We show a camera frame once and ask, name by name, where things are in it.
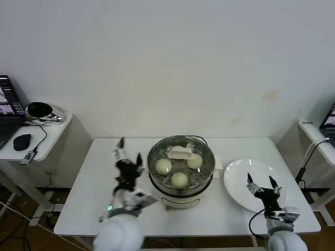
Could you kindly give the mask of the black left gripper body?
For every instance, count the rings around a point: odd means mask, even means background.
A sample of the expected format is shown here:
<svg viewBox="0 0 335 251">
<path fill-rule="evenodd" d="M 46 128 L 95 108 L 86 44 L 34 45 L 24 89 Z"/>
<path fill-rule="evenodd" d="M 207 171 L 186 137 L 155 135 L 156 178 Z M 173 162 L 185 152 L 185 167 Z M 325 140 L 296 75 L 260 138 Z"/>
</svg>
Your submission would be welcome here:
<svg viewBox="0 0 335 251">
<path fill-rule="evenodd" d="M 139 178 L 142 173 L 138 173 L 135 164 L 128 159 L 117 162 L 116 167 L 120 171 L 120 174 L 116 177 L 118 185 L 115 187 L 115 191 L 134 191 L 136 179 Z"/>
</svg>

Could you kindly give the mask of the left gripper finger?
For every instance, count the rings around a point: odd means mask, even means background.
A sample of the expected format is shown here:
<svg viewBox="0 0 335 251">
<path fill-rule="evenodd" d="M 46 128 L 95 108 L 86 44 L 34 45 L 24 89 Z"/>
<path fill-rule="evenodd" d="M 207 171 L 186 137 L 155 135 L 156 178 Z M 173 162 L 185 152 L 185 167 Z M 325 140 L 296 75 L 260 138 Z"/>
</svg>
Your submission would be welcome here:
<svg viewBox="0 0 335 251">
<path fill-rule="evenodd" d="M 124 149 L 125 138 L 122 137 L 113 150 L 115 162 L 123 161 L 126 159 L 126 151 Z"/>
<path fill-rule="evenodd" d="M 136 167 L 136 171 L 138 173 L 142 173 L 143 170 L 144 170 L 144 168 L 143 168 L 143 159 L 142 159 L 141 153 L 137 154 L 137 159 L 136 159 L 135 167 Z"/>
</svg>

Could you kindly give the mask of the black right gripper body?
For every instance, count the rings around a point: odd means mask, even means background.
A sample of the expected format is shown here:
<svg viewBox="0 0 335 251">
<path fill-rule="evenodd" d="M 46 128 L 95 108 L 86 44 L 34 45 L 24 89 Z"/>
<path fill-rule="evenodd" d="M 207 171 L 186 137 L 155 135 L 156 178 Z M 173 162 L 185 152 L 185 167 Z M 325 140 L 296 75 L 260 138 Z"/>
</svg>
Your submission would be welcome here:
<svg viewBox="0 0 335 251">
<path fill-rule="evenodd" d="M 262 201 L 266 211 L 281 211 L 282 209 L 277 201 L 280 195 L 274 189 L 262 188 L 255 192 L 255 197 Z"/>
</svg>

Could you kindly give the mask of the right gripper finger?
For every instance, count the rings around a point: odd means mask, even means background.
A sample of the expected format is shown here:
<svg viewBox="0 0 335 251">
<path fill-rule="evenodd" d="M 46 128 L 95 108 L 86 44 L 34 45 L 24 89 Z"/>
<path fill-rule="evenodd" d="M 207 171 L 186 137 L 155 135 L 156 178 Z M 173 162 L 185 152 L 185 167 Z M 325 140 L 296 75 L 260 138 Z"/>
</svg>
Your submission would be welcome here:
<svg viewBox="0 0 335 251">
<path fill-rule="evenodd" d="M 247 174 L 247 189 L 251 192 L 251 193 L 257 193 L 257 192 L 261 192 L 262 189 L 253 182 L 252 176 L 250 173 Z"/>
<path fill-rule="evenodd" d="M 272 176 L 269 176 L 269 180 L 270 180 L 272 188 L 274 189 L 274 193 L 277 194 L 277 195 L 280 195 L 282 187 L 280 187 L 277 184 L 276 180 Z"/>
</svg>

